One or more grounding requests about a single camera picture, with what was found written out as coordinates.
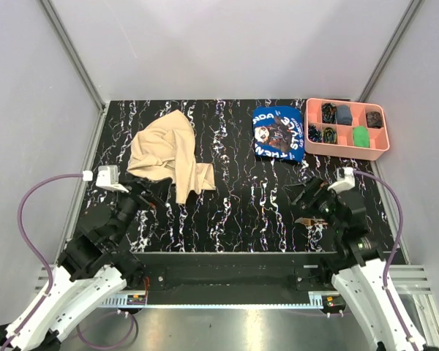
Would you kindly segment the beige cloth napkin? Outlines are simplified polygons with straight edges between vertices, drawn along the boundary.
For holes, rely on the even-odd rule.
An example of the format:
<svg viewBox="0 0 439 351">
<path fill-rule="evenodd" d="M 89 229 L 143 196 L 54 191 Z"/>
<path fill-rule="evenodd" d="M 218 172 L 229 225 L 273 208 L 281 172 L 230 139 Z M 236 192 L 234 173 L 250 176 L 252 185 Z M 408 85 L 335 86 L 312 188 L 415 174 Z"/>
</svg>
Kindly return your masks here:
<svg viewBox="0 0 439 351">
<path fill-rule="evenodd" d="M 185 204 L 191 192 L 216 189 L 214 167 L 195 158 L 195 133 L 189 119 L 175 110 L 137 132 L 131 142 L 127 172 L 150 181 L 171 178 L 176 202 Z"/>
</svg>

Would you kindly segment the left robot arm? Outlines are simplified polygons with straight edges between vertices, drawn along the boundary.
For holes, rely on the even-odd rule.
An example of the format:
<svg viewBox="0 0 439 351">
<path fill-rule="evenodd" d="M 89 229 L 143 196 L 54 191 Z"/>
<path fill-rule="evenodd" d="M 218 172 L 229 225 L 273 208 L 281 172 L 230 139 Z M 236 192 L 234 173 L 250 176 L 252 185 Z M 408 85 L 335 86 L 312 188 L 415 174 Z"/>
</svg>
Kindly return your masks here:
<svg viewBox="0 0 439 351">
<path fill-rule="evenodd" d="M 165 206 L 172 183 L 101 172 L 95 185 L 117 192 L 116 204 L 99 204 L 78 221 L 56 265 L 45 266 L 48 282 L 14 322 L 0 325 L 0 348 L 59 350 L 104 300 L 125 288 L 148 287 L 145 265 L 120 245 L 139 211 Z"/>
</svg>

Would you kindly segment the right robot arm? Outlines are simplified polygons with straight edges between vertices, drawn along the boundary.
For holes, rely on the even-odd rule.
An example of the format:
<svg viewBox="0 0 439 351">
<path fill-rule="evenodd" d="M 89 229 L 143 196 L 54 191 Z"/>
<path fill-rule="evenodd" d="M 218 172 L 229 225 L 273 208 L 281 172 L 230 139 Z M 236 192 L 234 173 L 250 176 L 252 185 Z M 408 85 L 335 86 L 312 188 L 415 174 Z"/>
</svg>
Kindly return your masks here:
<svg viewBox="0 0 439 351">
<path fill-rule="evenodd" d="M 407 313 L 389 275 L 389 259 L 369 236 L 363 196 L 347 176 L 314 177 L 285 188 L 299 216 L 323 220 L 335 234 L 337 258 L 323 259 L 318 283 L 335 289 L 374 350 L 433 350 Z"/>
</svg>

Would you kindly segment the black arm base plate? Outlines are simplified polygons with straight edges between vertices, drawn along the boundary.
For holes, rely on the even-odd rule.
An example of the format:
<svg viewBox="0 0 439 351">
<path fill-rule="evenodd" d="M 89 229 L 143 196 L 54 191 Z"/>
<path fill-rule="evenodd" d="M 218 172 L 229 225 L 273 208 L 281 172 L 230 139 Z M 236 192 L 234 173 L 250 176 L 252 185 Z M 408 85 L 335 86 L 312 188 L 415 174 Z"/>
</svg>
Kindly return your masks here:
<svg viewBox="0 0 439 351">
<path fill-rule="evenodd" d="M 151 309 L 319 309 L 330 286 L 316 281 L 336 252 L 174 253 L 136 256 Z"/>
</svg>

